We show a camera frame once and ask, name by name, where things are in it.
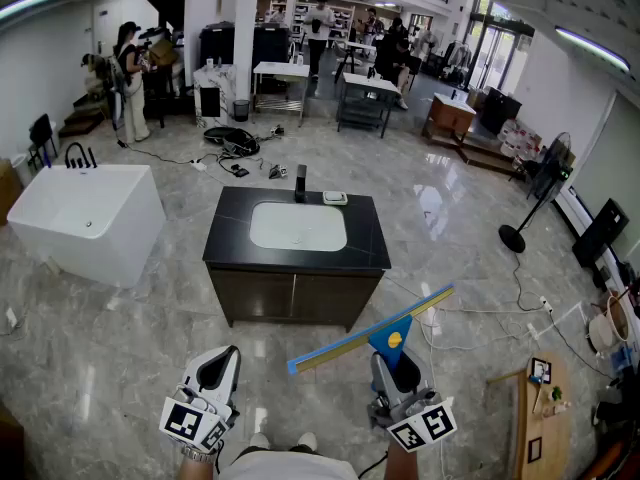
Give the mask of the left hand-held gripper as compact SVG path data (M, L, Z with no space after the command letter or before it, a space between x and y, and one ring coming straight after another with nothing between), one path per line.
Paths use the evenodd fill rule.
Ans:
M198 453L212 454L239 417L232 396L240 366L234 345L194 358L175 394L165 399L159 430Z

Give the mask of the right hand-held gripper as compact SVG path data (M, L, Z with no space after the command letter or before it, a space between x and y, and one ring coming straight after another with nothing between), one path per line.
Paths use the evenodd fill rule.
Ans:
M405 452L435 445L458 430L454 398L442 399L438 392L427 389L428 365L413 350L405 347L401 353L397 383L379 352L371 357L371 371L373 390L378 395L367 406L371 427L385 430ZM403 401L402 393L409 392L416 394Z

